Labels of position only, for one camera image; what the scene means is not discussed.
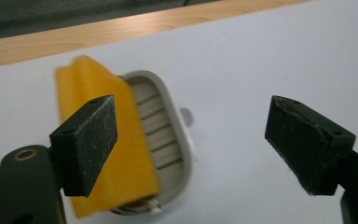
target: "white surface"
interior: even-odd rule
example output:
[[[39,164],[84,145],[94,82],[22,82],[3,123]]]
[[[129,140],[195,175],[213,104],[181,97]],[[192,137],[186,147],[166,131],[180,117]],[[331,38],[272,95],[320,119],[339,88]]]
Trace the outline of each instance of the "white surface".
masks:
[[[264,139],[273,94],[358,136],[358,1],[314,1],[0,67],[0,157],[49,146],[54,69],[87,54],[116,74],[150,70],[189,108],[198,162],[188,192],[155,217],[69,223],[341,223],[339,198],[309,197]],[[358,151],[358,137],[355,145]]]

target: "yellow object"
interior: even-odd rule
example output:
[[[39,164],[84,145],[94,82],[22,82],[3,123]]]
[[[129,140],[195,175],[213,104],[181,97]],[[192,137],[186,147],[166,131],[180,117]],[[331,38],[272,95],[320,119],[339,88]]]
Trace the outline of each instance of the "yellow object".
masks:
[[[93,98],[113,94],[118,140],[88,198],[72,197],[77,217],[158,194],[159,184],[130,86],[90,57],[56,72],[61,121]]]

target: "white paper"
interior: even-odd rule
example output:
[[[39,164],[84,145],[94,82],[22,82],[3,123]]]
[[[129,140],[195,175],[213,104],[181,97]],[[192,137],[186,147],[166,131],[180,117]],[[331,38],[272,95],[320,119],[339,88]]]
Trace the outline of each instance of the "white paper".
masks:
[[[121,75],[150,70],[195,118],[198,161],[172,209],[68,223],[342,223],[339,199],[310,197],[264,139],[271,95],[294,98],[357,135],[358,1],[312,1],[0,67],[0,158],[49,146],[54,70],[87,54]]]

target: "wooden table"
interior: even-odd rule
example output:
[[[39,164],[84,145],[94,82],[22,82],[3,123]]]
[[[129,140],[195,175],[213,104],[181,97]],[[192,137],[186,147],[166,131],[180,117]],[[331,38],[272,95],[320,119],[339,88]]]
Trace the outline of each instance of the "wooden table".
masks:
[[[224,0],[3,38],[0,66],[305,1]]]

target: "yellow plastic piece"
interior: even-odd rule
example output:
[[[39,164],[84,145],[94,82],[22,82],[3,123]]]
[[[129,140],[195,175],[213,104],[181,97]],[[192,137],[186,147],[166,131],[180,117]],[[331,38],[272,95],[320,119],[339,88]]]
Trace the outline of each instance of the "yellow plastic piece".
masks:
[[[72,197],[77,217],[115,209],[158,194],[151,160],[131,87],[99,63],[81,56],[56,72],[61,121],[93,98],[113,94],[118,140],[88,198]]]

